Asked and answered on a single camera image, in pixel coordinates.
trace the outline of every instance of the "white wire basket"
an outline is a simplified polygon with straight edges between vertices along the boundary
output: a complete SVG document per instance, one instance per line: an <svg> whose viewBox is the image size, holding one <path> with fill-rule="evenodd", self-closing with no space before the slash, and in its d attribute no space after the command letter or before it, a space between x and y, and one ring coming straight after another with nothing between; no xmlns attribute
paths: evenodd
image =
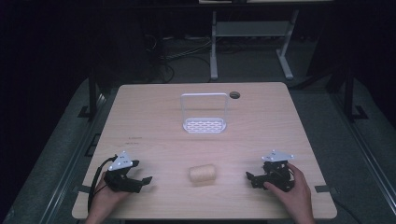
<svg viewBox="0 0 396 224"><path fill-rule="evenodd" d="M226 126L226 93L184 93L180 97L187 133L222 133Z"/></svg>

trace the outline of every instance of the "hand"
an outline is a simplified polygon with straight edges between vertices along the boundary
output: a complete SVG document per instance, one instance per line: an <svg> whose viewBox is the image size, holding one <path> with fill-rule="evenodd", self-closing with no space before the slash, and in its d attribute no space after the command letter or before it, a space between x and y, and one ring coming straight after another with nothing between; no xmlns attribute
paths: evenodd
<svg viewBox="0 0 396 224"><path fill-rule="evenodd" d="M85 220L87 224L102 223L114 210L118 203L127 198L131 193L113 191L104 180L106 172L102 173L99 184L95 188L90 213Z"/></svg>
<svg viewBox="0 0 396 224"><path fill-rule="evenodd" d="M283 203L297 224L315 223L312 213L311 190L306 183L304 174L290 163L288 163L288 167L294 173L294 187L289 192L285 192L269 182L265 182L264 186Z"/></svg>

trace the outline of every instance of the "wooden tabletop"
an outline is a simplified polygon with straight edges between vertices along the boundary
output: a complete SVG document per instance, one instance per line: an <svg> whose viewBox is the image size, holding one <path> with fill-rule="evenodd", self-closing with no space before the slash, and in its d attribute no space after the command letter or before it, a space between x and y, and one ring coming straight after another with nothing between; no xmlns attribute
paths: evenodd
<svg viewBox="0 0 396 224"><path fill-rule="evenodd" d="M180 95L232 91L223 133L187 133ZM153 176L111 215L122 219L274 219L289 217L268 190L253 189L246 172L264 175L262 156L273 149L293 154L312 191L315 218L336 216L329 192L289 91L283 83L126 85L119 89L83 181L90 186L107 158L125 150L140 160L129 177ZM192 183L189 169L214 164L216 179ZM80 192L73 217L87 216Z"/></svg>

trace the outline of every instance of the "white basket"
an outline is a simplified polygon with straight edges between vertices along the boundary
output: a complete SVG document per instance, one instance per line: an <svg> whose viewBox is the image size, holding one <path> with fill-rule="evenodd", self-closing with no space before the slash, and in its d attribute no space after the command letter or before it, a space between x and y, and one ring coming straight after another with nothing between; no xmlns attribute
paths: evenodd
<svg viewBox="0 0 396 224"><path fill-rule="evenodd" d="M220 118L208 118L208 117L193 117L193 118L186 118L187 117L187 111L189 110L185 106L185 98L188 97L200 97L197 98L197 100L203 100L204 97L211 97L211 96L224 96L224 106L220 107L219 109L223 110L222 117ZM180 102L181 102L181 110L183 114L183 128L186 130L188 133L222 133L226 126L226 114L227 114L227 106L228 106L228 95L226 93L184 93L180 97Z"/></svg>

